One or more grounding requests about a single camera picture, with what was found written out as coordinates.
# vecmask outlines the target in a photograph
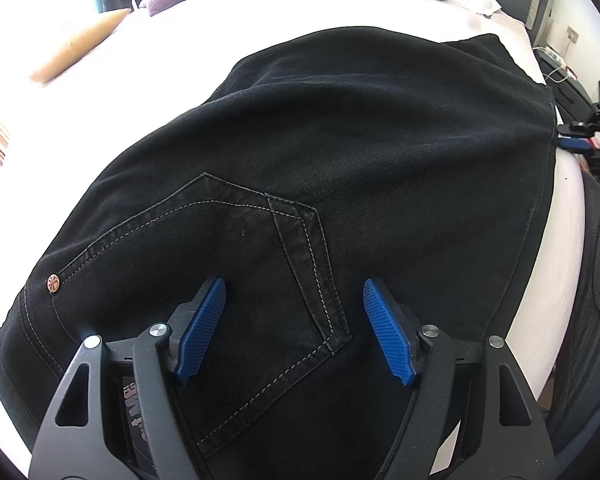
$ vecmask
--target silver screw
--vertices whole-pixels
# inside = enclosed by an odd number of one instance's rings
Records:
[[[489,338],[489,344],[494,348],[502,348],[504,346],[504,339],[499,335],[492,335]]]
[[[154,337],[160,337],[161,335],[165,335],[167,333],[168,328],[169,327],[166,326],[164,323],[156,323],[155,325],[152,325],[149,329],[149,334],[151,334]]]
[[[84,340],[83,344],[89,348],[96,348],[100,344],[100,336],[99,335],[90,335],[87,339]]]
[[[435,325],[425,325],[422,327],[422,333],[427,337],[438,337],[440,329]]]

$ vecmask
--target yellow pillow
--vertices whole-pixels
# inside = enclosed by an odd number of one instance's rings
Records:
[[[131,9],[103,12],[88,26],[72,31],[58,50],[33,71],[29,79],[43,82],[55,78],[102,43],[130,12]]]

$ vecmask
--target black mesh fabric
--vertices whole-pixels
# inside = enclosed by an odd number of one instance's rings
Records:
[[[586,225],[580,279],[571,319],[558,359],[547,428],[556,453],[583,430],[600,408],[600,184],[583,174]]]

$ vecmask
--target jeans back pocket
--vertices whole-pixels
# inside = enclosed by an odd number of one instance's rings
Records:
[[[167,319],[213,273],[224,313],[178,393],[205,456],[349,340],[317,211],[203,173],[88,245],[50,293],[77,340],[113,340]]]

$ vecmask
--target bed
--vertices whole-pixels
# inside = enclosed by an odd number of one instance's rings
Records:
[[[187,0],[152,17],[146,9],[132,13],[83,60],[49,84],[31,86],[18,102],[9,124],[13,142],[0,170],[0,232],[9,237],[8,243],[0,238],[0,324],[38,257],[103,168],[146,134],[204,102],[241,58],[349,25],[436,42],[491,33],[520,68],[543,83],[532,43],[550,0],[500,3],[504,12],[490,19],[438,0]],[[289,8],[302,13],[291,19]],[[507,335],[536,397],[564,337],[582,256],[580,168],[559,150],[554,184],[534,270]],[[448,463],[453,442],[452,435],[435,468]],[[30,454],[1,403],[0,446],[26,471]]]

